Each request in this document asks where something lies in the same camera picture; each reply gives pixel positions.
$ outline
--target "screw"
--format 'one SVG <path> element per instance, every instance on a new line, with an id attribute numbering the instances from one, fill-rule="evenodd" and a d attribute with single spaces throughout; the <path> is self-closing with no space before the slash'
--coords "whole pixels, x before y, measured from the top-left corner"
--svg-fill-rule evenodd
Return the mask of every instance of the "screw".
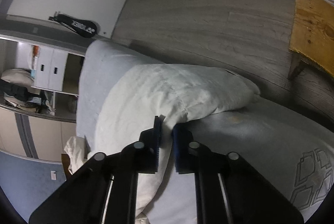
<path id="1" fill-rule="evenodd" d="M 190 148 L 199 148 L 200 144 L 196 141 L 192 141 L 189 143 Z"/>
<path id="2" fill-rule="evenodd" d="M 230 158 L 231 160 L 238 160 L 239 159 L 239 154 L 237 154 L 236 152 L 230 152 L 228 154 L 228 158 Z"/>
<path id="3" fill-rule="evenodd" d="M 105 155 L 103 152 L 98 152 L 97 154 L 94 155 L 94 159 L 96 161 L 101 161 L 105 158 Z"/>
<path id="4" fill-rule="evenodd" d="M 136 149 L 142 149 L 145 146 L 145 144 L 141 141 L 137 141 L 136 143 L 133 144 L 133 147 Z"/>

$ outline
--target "wooden table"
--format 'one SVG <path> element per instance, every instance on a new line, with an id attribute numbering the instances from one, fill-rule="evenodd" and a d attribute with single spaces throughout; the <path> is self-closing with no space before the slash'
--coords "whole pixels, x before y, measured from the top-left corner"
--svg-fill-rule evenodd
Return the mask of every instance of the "wooden table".
<path id="1" fill-rule="evenodd" d="M 289 49 L 289 80 L 307 65 L 334 77 L 334 7 L 323 0 L 296 0 Z"/>

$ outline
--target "white cloth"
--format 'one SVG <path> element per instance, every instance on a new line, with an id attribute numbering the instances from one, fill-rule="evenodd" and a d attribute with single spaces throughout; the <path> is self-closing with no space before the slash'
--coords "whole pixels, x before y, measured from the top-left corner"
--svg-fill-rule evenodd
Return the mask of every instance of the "white cloth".
<path id="1" fill-rule="evenodd" d="M 155 116 L 165 116 L 158 173 L 139 174 L 137 216 L 161 184 L 174 125 L 244 107 L 259 94 L 254 83 L 224 69 L 178 64 L 135 66 L 106 98 L 96 125 L 95 149 L 88 158 L 97 152 L 120 152 L 137 141 L 142 131 L 152 128 Z"/>
<path id="2" fill-rule="evenodd" d="M 85 159 L 85 139 L 82 137 L 70 137 L 66 142 L 64 151 L 70 158 L 68 170 L 71 174 L 76 172 L 87 160 Z"/>

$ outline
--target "wooden floor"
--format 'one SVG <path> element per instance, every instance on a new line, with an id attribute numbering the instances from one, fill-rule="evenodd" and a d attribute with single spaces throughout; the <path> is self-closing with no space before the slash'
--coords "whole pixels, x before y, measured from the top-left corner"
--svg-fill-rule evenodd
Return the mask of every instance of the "wooden floor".
<path id="1" fill-rule="evenodd" d="M 128 0 L 113 40 L 164 62 L 233 70 L 333 129 L 334 84 L 313 69 L 287 79 L 294 9 L 295 0 Z"/>

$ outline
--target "mattress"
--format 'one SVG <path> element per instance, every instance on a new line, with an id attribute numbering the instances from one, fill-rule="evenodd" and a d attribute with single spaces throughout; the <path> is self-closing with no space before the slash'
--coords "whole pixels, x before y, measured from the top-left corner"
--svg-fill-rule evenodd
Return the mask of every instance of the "mattress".
<path id="1" fill-rule="evenodd" d="M 94 130 L 104 100 L 117 81 L 138 64 L 161 63 L 117 44 L 88 48 L 80 78 L 77 135 L 94 148 Z M 273 184 L 307 220 L 333 184 L 333 133 L 283 106 L 260 98 L 243 109 L 186 124 L 212 151 L 236 151 Z M 193 174 L 175 172 L 173 157 L 158 193 L 145 208 L 151 224 L 196 223 Z"/>

